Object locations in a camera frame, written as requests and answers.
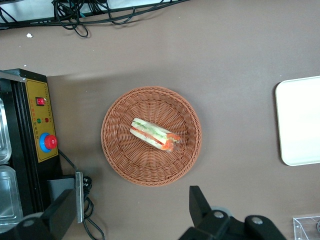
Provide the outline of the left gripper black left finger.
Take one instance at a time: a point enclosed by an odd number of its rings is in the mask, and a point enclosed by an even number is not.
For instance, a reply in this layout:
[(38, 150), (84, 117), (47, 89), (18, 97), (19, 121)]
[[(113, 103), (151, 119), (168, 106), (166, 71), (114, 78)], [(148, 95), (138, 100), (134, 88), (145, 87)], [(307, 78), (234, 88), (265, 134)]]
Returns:
[(44, 212), (14, 228), (16, 240), (61, 240), (77, 216), (76, 191), (65, 190)]

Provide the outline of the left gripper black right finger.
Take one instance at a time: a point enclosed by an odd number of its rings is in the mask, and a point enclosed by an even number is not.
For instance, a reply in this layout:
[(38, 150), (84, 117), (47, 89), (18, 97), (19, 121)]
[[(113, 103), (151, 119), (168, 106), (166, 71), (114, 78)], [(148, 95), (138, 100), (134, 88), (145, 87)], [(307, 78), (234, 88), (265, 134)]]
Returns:
[(181, 236), (181, 240), (227, 240), (231, 217), (222, 208), (212, 208), (199, 186), (189, 187), (189, 213), (193, 226)]

